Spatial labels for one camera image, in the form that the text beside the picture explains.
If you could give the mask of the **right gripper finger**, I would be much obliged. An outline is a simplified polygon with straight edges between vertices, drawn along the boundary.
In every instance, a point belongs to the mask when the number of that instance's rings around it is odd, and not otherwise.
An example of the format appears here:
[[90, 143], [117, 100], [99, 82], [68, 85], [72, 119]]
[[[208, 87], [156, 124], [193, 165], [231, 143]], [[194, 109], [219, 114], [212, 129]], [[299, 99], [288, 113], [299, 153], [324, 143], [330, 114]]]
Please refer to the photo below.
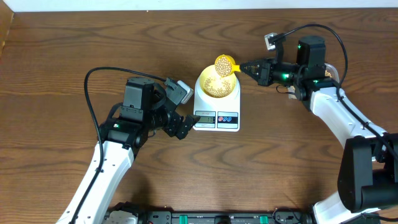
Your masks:
[[251, 77], [257, 83], [261, 83], [261, 74], [256, 69], [254, 70], [244, 69], [244, 73], [249, 77]]
[[259, 71], [262, 69], [263, 59], [251, 60], [242, 63], [239, 67], [241, 71]]

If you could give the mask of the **yellow measuring scoop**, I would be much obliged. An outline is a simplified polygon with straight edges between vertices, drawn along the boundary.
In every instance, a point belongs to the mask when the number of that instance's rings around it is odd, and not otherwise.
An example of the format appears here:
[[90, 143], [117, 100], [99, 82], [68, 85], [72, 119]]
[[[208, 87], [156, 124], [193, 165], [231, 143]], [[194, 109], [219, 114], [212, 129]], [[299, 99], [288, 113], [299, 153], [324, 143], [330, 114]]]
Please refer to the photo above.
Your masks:
[[229, 55], [220, 55], [215, 60], [215, 70], [221, 77], [228, 77], [234, 72], [240, 72], [240, 66], [236, 64], [234, 58]]

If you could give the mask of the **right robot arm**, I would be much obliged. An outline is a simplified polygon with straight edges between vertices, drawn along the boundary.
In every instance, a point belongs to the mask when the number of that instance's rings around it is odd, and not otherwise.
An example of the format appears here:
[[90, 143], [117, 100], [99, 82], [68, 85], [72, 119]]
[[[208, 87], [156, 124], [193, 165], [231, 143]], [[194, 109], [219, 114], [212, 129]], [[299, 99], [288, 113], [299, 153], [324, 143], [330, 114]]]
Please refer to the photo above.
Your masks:
[[293, 86], [296, 99], [318, 116], [343, 146], [338, 190], [312, 207], [314, 223], [376, 223], [378, 210], [397, 205], [397, 135], [367, 119], [326, 75], [325, 41], [305, 36], [298, 41], [295, 63], [283, 62], [282, 35], [265, 36], [274, 58], [240, 65], [261, 86]]

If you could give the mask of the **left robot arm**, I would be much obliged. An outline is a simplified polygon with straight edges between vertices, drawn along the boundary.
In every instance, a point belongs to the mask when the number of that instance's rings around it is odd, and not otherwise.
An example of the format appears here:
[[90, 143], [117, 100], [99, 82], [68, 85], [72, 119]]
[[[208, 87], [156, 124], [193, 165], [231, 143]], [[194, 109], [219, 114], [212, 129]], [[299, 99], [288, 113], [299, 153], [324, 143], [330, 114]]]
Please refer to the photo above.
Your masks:
[[159, 85], [150, 78], [129, 78], [123, 102], [115, 104], [98, 127], [98, 143], [89, 168], [58, 222], [101, 223], [149, 134], [161, 129], [170, 137], [183, 139], [198, 122], [198, 116], [176, 112], [192, 95], [193, 90], [183, 81], [168, 78]]

